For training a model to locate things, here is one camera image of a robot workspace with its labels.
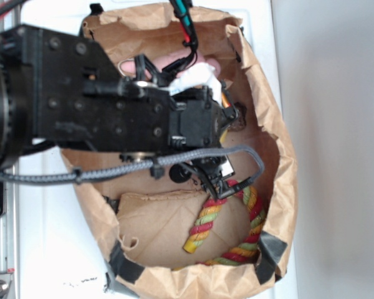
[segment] brown paper bag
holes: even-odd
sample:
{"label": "brown paper bag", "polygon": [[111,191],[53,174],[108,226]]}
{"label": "brown paper bag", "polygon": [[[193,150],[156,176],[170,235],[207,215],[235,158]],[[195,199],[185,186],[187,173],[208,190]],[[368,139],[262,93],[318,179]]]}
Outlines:
{"label": "brown paper bag", "polygon": [[[269,84],[232,15],[193,7],[199,50],[221,64],[219,76],[229,82],[231,96],[247,108],[246,127],[230,132],[224,147],[252,146],[266,170],[254,183],[268,212],[261,233],[257,263],[237,267],[195,265],[220,256],[247,236],[249,219],[243,204],[231,198],[224,205],[205,244],[195,254],[182,246],[207,195],[190,179],[173,183],[140,171],[75,190],[87,223],[104,259],[122,285],[142,298],[246,298],[273,286],[287,270],[297,215],[297,163],[289,134]],[[95,39],[115,64],[137,54],[149,59],[182,49],[183,35],[169,4],[150,4],[90,16],[85,36]],[[68,167],[84,170],[121,164],[118,154],[65,150]],[[255,172],[244,154],[230,156],[235,179]],[[115,215],[102,194],[120,198]]]}

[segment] white wall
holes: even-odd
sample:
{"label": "white wall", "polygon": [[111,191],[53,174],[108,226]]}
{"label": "white wall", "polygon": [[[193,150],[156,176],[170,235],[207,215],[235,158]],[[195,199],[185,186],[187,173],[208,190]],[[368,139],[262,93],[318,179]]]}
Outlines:
{"label": "white wall", "polygon": [[300,299],[374,299],[374,1],[273,0]]}

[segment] white background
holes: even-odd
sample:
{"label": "white background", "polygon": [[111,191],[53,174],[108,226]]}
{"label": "white background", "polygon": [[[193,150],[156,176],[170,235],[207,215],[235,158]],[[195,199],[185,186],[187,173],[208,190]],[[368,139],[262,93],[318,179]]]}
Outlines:
{"label": "white background", "polygon": [[[105,10],[155,1],[101,1]],[[244,18],[245,35],[252,44],[279,103],[279,81],[270,1],[197,1]],[[29,1],[22,20],[29,24],[76,34],[90,1]],[[21,159],[22,174],[63,173],[59,151]],[[128,298],[104,294],[106,284],[101,254],[84,221],[72,186],[19,187],[19,256],[21,298]],[[292,251],[289,273],[257,299],[295,299],[297,284]]]}
{"label": "white background", "polygon": [[374,1],[273,0],[299,298],[374,299]]}

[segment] gray braided cable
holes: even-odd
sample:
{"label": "gray braided cable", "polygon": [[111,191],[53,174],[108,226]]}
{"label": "gray braided cable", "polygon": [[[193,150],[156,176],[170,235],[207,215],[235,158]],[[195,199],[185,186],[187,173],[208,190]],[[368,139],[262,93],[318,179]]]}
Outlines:
{"label": "gray braided cable", "polygon": [[[173,164],[182,163],[185,161],[191,161],[193,159],[208,158],[227,156],[240,151],[246,151],[256,161],[259,166],[258,172],[251,177],[251,180],[255,180],[264,171],[264,163],[259,155],[249,146],[238,145],[232,148],[201,148],[193,151],[188,151],[180,154],[172,154],[169,156],[158,157],[157,162],[160,166],[168,166]],[[93,171],[81,172],[75,169],[72,173],[66,174],[53,174],[46,176],[23,176],[17,174],[8,174],[0,172],[0,181],[8,181],[18,184],[31,184],[31,185],[53,185],[53,184],[70,184],[70,183],[93,183],[106,181],[123,176],[128,173],[140,171],[144,169],[150,169],[154,165],[152,160],[144,160],[141,162],[135,162],[125,164],[113,168],[99,169]]]}

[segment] colorful rope toy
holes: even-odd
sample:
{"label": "colorful rope toy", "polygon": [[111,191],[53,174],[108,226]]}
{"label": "colorful rope toy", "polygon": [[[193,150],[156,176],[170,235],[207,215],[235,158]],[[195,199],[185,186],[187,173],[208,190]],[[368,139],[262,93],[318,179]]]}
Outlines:
{"label": "colorful rope toy", "polygon": [[[237,184],[237,181],[228,181],[230,186]],[[244,188],[235,194],[236,197],[242,199],[249,212],[249,220],[251,221],[251,229],[249,236],[244,242],[237,247],[231,248],[228,252],[222,254],[221,257],[204,262],[205,265],[240,265],[250,261],[257,254],[257,242],[266,219],[266,212],[262,199],[257,195],[257,191],[252,186]],[[226,203],[227,199],[215,201],[213,198],[208,199],[202,211],[199,213],[198,219],[194,223],[194,227],[190,230],[190,237],[183,247],[185,251],[193,253],[209,235],[209,230],[213,226],[213,221],[217,218],[221,206]]]}

